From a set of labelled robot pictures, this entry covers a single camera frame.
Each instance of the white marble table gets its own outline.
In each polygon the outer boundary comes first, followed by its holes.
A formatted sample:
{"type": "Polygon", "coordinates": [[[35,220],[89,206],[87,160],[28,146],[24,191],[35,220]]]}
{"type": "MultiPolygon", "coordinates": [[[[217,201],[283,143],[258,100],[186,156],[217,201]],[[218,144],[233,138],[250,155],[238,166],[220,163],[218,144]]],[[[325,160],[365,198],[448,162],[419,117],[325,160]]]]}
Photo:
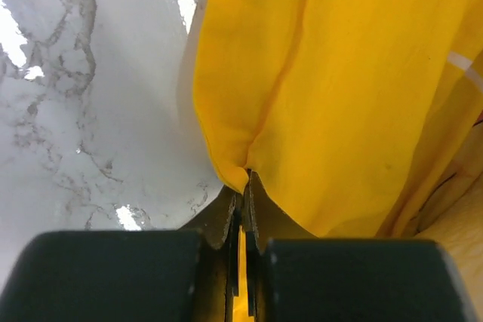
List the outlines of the white marble table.
{"type": "Polygon", "coordinates": [[[216,196],[191,94],[205,2],[0,0],[0,284],[40,232],[176,228],[216,196]]]}

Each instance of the yellow fabric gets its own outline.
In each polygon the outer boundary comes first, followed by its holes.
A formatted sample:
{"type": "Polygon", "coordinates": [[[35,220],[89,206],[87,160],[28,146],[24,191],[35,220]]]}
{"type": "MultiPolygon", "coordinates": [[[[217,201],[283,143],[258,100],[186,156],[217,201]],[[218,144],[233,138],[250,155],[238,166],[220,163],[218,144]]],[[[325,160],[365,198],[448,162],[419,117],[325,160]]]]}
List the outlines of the yellow fabric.
{"type": "Polygon", "coordinates": [[[194,102],[219,177],[257,171],[319,236],[415,233],[483,109],[481,19],[483,0],[208,0],[194,102]]]}

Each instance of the yellow cloth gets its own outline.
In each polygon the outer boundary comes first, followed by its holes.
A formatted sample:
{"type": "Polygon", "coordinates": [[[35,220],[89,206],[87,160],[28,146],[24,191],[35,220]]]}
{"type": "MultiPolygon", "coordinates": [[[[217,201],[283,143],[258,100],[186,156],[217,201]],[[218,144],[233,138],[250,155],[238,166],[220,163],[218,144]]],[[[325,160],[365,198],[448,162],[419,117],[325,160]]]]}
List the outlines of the yellow cloth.
{"type": "Polygon", "coordinates": [[[483,0],[208,0],[194,102],[219,177],[257,171],[319,236],[414,234],[483,108],[481,19],[483,0]]]}

